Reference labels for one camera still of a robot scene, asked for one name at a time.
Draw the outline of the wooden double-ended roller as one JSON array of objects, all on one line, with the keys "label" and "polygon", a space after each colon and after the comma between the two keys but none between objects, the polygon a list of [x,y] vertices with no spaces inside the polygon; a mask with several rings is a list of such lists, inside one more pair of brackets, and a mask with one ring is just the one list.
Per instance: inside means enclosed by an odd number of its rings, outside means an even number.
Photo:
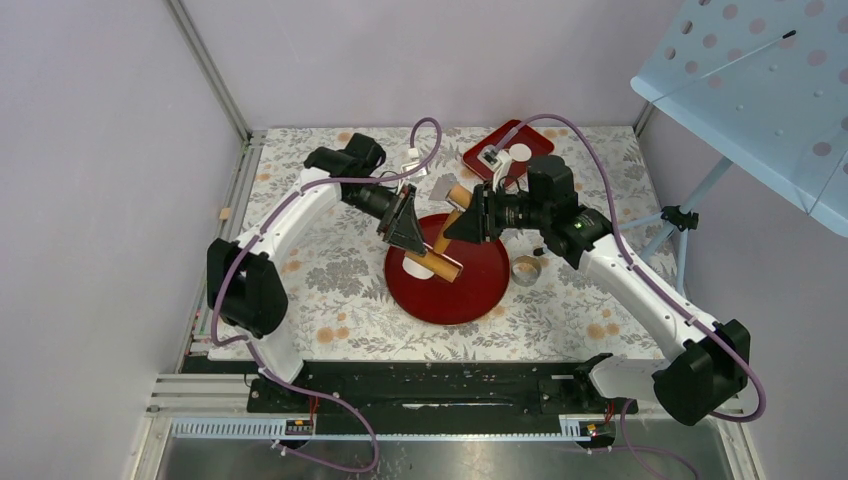
[{"label": "wooden double-ended roller", "polygon": [[[470,191],[459,183],[457,183],[450,192]],[[405,256],[412,258],[421,266],[432,271],[434,273],[434,276],[432,278],[438,277],[449,283],[453,283],[460,275],[463,266],[459,261],[447,255],[447,249],[451,244],[452,240],[447,239],[443,236],[443,230],[445,229],[447,222],[453,221],[456,218],[456,215],[458,214],[459,210],[459,207],[455,206],[451,202],[449,203],[454,206],[454,209],[448,214],[447,219],[442,224],[434,243],[431,246],[427,247],[426,254],[424,256],[418,256],[413,253],[406,253]]]}]

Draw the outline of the white dough ball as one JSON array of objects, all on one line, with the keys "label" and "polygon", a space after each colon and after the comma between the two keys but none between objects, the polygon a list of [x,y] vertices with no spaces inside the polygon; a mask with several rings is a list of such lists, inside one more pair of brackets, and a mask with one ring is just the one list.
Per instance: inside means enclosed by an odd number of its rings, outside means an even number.
[{"label": "white dough ball", "polygon": [[434,273],[432,271],[421,266],[419,263],[415,262],[412,258],[408,256],[405,256],[403,258],[402,269],[409,276],[419,280],[427,280],[434,276]]}]

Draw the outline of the round red tray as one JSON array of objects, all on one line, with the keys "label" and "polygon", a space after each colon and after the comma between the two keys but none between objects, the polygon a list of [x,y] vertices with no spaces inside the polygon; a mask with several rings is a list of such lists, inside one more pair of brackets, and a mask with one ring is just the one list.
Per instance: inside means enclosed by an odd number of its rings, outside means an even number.
[{"label": "round red tray", "polygon": [[428,323],[458,325],[474,321],[497,306],[510,283],[510,259],[503,243],[453,240],[446,254],[462,265],[452,282],[437,275],[416,279],[402,268],[404,251],[395,247],[388,250],[385,280],[400,308]]}]

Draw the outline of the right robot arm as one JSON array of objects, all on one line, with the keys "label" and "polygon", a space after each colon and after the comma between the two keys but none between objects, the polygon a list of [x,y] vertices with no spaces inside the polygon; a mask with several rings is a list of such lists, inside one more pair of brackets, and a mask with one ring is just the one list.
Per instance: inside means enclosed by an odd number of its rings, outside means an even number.
[{"label": "right robot arm", "polygon": [[467,190],[451,187],[446,200],[461,214],[448,239],[483,244],[507,229],[538,232],[548,251],[600,285],[651,335],[661,361],[600,354],[573,386],[575,402],[597,412],[613,398],[659,404],[693,426],[720,417],[720,407],[749,384],[751,336],[737,320],[718,321],[665,282],[602,212],[580,203],[572,170],[555,155],[527,164],[527,186],[510,192],[494,181]]}]

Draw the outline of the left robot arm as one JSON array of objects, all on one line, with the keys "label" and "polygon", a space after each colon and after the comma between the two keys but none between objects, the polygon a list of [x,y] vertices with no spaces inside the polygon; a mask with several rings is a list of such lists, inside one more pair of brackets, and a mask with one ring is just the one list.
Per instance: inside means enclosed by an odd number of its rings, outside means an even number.
[{"label": "left robot arm", "polygon": [[377,177],[387,158],[371,137],[355,133],[340,150],[312,151],[291,189],[256,225],[234,240],[215,239],[207,250],[206,293],[213,315],[236,330],[214,345],[243,342],[262,375],[276,378],[272,398],[288,411],[309,401],[299,377],[304,360],[285,333],[289,308],[280,270],[313,224],[344,203],[377,220],[377,234],[392,246],[423,254],[426,243],[415,209],[416,187],[403,175]]}]

